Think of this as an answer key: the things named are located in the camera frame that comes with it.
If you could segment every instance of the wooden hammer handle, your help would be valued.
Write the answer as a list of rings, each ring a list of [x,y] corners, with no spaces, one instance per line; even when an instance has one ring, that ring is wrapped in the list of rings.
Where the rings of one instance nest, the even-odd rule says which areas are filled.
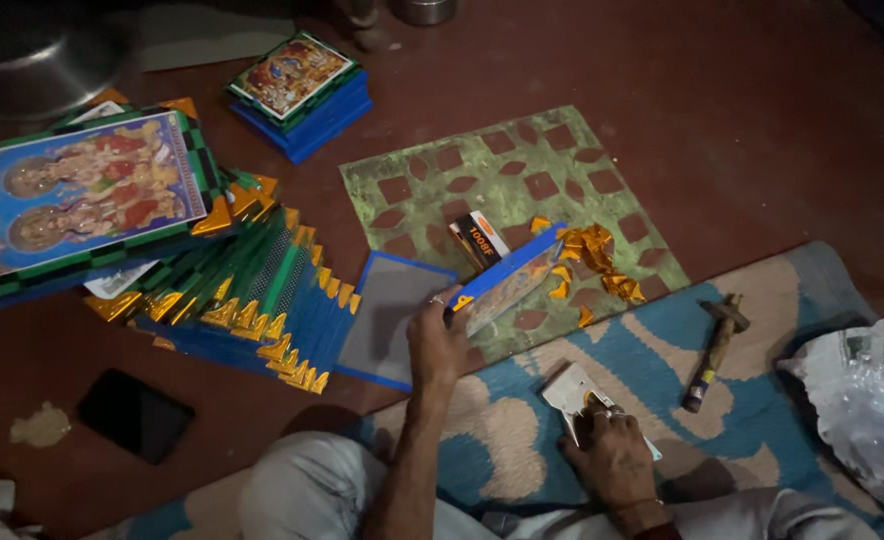
[[[738,310],[742,299],[743,295],[734,294],[726,301],[726,304],[733,310]],[[729,342],[732,341],[735,330],[736,321],[732,317],[726,317],[718,322],[715,335],[712,338],[711,349],[699,365],[695,377],[688,386],[688,391],[682,399],[682,409],[693,413],[700,411],[702,400],[705,399],[705,392],[716,378],[716,372],[723,365],[725,353],[729,350]]]

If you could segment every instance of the green patterned mat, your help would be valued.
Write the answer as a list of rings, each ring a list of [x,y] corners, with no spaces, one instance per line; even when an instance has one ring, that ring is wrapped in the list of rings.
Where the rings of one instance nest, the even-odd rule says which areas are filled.
[[[567,105],[339,167],[369,247],[474,275],[450,237],[456,216],[481,211],[509,248],[533,238],[530,222],[607,228],[615,240],[616,268],[653,299],[685,288],[679,266],[585,119]],[[596,318],[627,305],[605,294],[600,277],[571,264],[567,299],[548,296],[560,277],[542,285],[496,324],[472,338],[486,363],[532,349],[577,327],[579,306]]]

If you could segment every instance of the stapler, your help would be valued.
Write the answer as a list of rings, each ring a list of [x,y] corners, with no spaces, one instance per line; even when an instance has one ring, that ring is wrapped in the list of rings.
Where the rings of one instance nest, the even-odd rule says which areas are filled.
[[[565,422],[566,432],[571,440],[575,442],[575,446],[585,448],[583,441],[576,432],[576,416],[582,416],[582,411],[589,406],[591,399],[598,400],[606,409],[616,414],[625,414],[615,401],[609,398],[600,388],[589,374],[585,373],[582,366],[576,362],[571,362],[562,369],[556,376],[545,385],[542,390],[542,397],[559,411],[562,411],[562,418]],[[662,460],[662,452],[655,448],[648,437],[645,438],[645,444],[652,451],[653,460]]]

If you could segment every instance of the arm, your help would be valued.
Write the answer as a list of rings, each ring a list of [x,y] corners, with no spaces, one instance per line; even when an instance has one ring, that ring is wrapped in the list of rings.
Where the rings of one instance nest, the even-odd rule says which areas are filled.
[[[451,328],[442,321],[445,306],[457,291],[446,290],[408,325],[412,397],[395,457],[365,517],[364,540],[433,537],[439,439],[468,350],[468,310],[455,315]]]
[[[672,514],[655,494],[652,452],[639,422],[597,403],[586,411],[592,417],[591,444],[579,448],[566,436],[560,446],[592,495],[608,508],[612,523],[626,538],[681,539]]]

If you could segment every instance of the blue and beige rug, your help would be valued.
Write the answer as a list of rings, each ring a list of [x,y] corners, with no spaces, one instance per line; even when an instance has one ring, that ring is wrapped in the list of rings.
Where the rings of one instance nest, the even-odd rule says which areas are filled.
[[[699,414],[679,407],[713,321],[699,300],[744,295],[752,325],[737,334]],[[671,502],[781,485],[855,512],[884,538],[884,510],[833,462],[796,405],[793,380],[773,362],[806,340],[871,324],[875,314],[835,252],[820,242],[775,255],[591,325],[464,376],[439,454],[440,497],[472,512],[534,512],[587,501],[556,449],[561,418],[539,397],[557,369],[577,362],[639,418],[664,458]],[[352,436],[371,446],[398,436],[406,404],[366,417]],[[242,471],[93,538],[212,538],[238,533]]]

